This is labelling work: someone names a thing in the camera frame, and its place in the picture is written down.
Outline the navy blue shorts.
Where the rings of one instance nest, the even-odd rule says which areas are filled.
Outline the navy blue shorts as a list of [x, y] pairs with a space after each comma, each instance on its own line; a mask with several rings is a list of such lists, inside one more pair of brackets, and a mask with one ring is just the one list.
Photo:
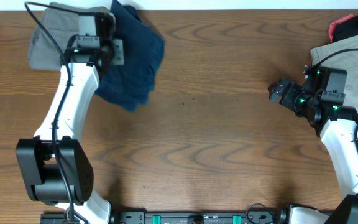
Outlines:
[[145, 25], [137, 10], [113, 1], [110, 12], [116, 17], [114, 36], [122, 40], [124, 64], [111, 65], [96, 94], [102, 99], [134, 112], [145, 105], [155, 88], [155, 77], [162, 64], [165, 42]]

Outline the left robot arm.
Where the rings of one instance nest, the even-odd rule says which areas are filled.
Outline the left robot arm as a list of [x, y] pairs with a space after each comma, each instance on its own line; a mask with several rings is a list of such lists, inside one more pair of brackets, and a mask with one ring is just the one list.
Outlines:
[[16, 157], [32, 201], [61, 208], [56, 223], [118, 223], [112, 205], [94, 190], [94, 172], [82, 146], [90, 101], [110, 65], [123, 65], [123, 43], [114, 39], [68, 46], [50, 109], [30, 139], [20, 139]]

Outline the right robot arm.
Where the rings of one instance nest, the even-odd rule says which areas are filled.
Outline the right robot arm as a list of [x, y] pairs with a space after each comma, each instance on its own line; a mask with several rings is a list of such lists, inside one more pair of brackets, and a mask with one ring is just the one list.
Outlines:
[[358, 113], [345, 106], [344, 78], [307, 78], [303, 85], [279, 79], [269, 98], [306, 118], [329, 152], [342, 202], [326, 215], [305, 205], [290, 205], [275, 223], [358, 223]]

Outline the folded grey shorts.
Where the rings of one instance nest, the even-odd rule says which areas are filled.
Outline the folded grey shorts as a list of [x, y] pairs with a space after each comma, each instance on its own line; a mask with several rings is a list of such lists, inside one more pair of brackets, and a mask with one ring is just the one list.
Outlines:
[[37, 23], [27, 56], [29, 66], [34, 70], [59, 71], [61, 61], [58, 51], [64, 51], [70, 38], [79, 33], [79, 16], [74, 12], [100, 12], [114, 15], [105, 7], [86, 9], [51, 2], [46, 5], [41, 19], [37, 19], [28, 7], [26, 9]]

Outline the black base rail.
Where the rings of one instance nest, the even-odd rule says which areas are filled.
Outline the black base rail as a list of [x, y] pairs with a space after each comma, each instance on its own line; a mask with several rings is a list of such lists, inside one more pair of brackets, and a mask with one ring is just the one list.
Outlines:
[[246, 224], [284, 223], [272, 213], [251, 211], [248, 213], [144, 213], [121, 212], [110, 223], [119, 224]]

